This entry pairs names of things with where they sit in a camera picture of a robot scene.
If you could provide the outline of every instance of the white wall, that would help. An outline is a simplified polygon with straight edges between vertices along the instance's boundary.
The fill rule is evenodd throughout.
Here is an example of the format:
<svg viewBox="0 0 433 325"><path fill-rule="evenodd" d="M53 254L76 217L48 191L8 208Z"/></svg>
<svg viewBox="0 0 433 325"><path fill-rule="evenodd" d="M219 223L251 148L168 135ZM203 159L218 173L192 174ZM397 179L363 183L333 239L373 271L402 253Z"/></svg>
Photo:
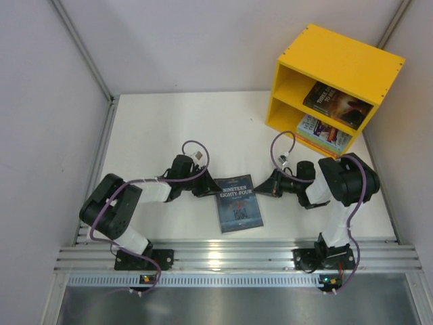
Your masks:
<svg viewBox="0 0 433 325"><path fill-rule="evenodd" d="M433 2L415 0L387 51L407 58L367 127L382 186L404 242L433 288Z"/></svg>
<svg viewBox="0 0 433 325"><path fill-rule="evenodd" d="M48 1L2 1L0 100L0 324L37 324L107 109Z"/></svg>
<svg viewBox="0 0 433 325"><path fill-rule="evenodd" d="M63 0L114 94L270 89L310 22L375 45L400 0Z"/></svg>

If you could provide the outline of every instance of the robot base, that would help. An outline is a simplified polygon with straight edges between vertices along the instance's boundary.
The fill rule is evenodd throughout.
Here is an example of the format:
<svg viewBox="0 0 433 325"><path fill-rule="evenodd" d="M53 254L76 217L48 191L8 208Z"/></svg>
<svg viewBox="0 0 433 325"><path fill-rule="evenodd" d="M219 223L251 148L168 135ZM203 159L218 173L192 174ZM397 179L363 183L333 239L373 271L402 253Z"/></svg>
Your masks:
<svg viewBox="0 0 433 325"><path fill-rule="evenodd" d="M162 271L167 271L173 266L175 260L175 252L173 249L153 249L150 256L156 263L159 264ZM139 257L132 256L123 251L117 251L116 263L114 264L116 271L155 271L156 268L152 263L148 263Z"/></svg>
<svg viewBox="0 0 433 325"><path fill-rule="evenodd" d="M319 256L315 248L298 248L293 250L293 258L295 260L295 269L307 273L313 273L318 269L338 270L339 262L341 262L344 270L355 267L355 258L350 248L342 254L334 255L327 259Z"/></svg>

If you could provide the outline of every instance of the shelf compartment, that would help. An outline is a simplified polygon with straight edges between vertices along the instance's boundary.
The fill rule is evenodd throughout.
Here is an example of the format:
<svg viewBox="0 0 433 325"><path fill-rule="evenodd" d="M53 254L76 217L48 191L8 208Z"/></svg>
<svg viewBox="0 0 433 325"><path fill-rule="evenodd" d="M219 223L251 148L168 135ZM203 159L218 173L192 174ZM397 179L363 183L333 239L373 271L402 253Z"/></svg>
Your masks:
<svg viewBox="0 0 433 325"><path fill-rule="evenodd" d="M317 80L284 66L280 67L280 69L287 70L284 72L284 74L287 75L287 78L281 82L281 85L275 90L273 97L351 136L354 136L357 133L357 130L348 127L344 123L334 120L332 117L326 116L303 104L305 97L313 88Z"/></svg>
<svg viewBox="0 0 433 325"><path fill-rule="evenodd" d="M305 116L303 111L287 105L276 98L273 98L271 101L271 113L266 123L268 126L279 132L292 131L297 135L296 142L300 142L301 144L319 152L320 154L332 156L334 158L339 156L333 152L330 152L326 148L321 147L319 144L315 144L308 139L301 138L300 135L297 134L296 129L298 124Z"/></svg>

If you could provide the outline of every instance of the metal base plate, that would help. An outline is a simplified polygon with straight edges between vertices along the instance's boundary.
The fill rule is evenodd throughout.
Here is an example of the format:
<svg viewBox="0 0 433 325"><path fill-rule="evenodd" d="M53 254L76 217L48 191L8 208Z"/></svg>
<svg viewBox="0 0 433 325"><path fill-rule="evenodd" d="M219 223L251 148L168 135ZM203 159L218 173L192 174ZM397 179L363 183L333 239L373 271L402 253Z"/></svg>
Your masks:
<svg viewBox="0 0 433 325"><path fill-rule="evenodd" d="M167 271L173 266L174 256L173 249L154 249L150 258L159 264L162 271ZM116 254L114 269L116 271L156 271L153 264L120 250Z"/></svg>
<svg viewBox="0 0 433 325"><path fill-rule="evenodd" d="M314 248L298 248L293 250L293 258L295 260L295 269L309 271L316 268L316 265L309 261L316 261L317 255ZM345 255L341 255L338 261L342 262L343 269L353 269L355 267L355 258L351 249ZM319 265L317 269L338 269L338 264L333 263L327 267Z"/></svg>

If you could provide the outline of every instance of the robotic arm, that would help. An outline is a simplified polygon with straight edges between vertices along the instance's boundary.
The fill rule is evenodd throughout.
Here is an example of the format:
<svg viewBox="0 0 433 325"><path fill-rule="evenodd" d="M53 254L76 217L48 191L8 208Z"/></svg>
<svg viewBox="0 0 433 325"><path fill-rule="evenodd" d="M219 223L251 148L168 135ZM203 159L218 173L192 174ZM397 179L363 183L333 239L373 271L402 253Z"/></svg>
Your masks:
<svg viewBox="0 0 433 325"><path fill-rule="evenodd" d="M283 192L294 193L300 205L306 209L327 205L332 197L341 202L341 205L337 205L339 210L333 212L325 229L319 234L314 248L293 251L295 268L307 273L313 273L316 269L340 268L356 271L359 258L355 263L350 249L350 240L355 241L350 235L350 221L361 204L368 202L372 195L379 191L380 181L377 174L353 153L345 154L336 160L319 160L321 170L317 176L313 163L308 161L297 164L296 176L287 174L287 167L280 169L274 159L273 162L276 169L268 180L254 189L256 193L277 198L280 198ZM326 290L340 288L342 278L340 282L335 286L325 286Z"/></svg>
<svg viewBox="0 0 433 325"><path fill-rule="evenodd" d="M105 210L95 229L120 247L150 257L152 243L130 225L136 211L139 211L137 205L171 202L185 190L191 191L198 198L222 192L207 168L198 164L201 157L200 152L193 156L179 154L162 177L143 180L139 185L126 185ZM81 221L92 226L113 193L124 184L125 181L119 176L106 175L81 208Z"/></svg>

